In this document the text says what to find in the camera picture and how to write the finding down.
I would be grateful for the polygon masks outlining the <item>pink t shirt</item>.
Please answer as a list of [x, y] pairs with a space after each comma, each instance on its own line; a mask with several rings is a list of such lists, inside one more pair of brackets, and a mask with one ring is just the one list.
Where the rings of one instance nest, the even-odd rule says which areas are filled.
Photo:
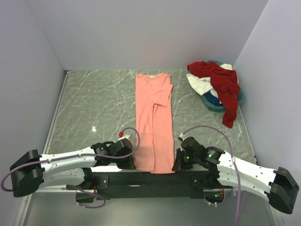
[[138, 170], [154, 174], [173, 172], [172, 88], [171, 77], [166, 73], [136, 75], [136, 129], [141, 141], [134, 160]]

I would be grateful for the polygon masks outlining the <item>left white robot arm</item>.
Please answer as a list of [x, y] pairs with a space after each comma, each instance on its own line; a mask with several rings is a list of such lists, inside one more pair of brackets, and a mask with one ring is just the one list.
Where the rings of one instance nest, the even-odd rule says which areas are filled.
[[30, 150], [10, 167], [10, 192], [14, 197], [24, 197], [49, 186], [89, 189], [95, 182], [92, 168], [115, 163], [120, 169], [134, 169], [134, 153], [128, 138], [60, 154], [39, 154], [37, 150]]

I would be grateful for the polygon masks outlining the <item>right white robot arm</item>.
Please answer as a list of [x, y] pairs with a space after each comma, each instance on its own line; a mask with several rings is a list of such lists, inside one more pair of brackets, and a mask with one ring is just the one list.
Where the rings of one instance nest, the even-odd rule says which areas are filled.
[[287, 169], [265, 168], [231, 157], [217, 147], [204, 147], [193, 137], [179, 140], [173, 171], [190, 170], [196, 164], [207, 169], [205, 176], [192, 180], [194, 187], [240, 188], [265, 199], [276, 210], [292, 214], [300, 187]]

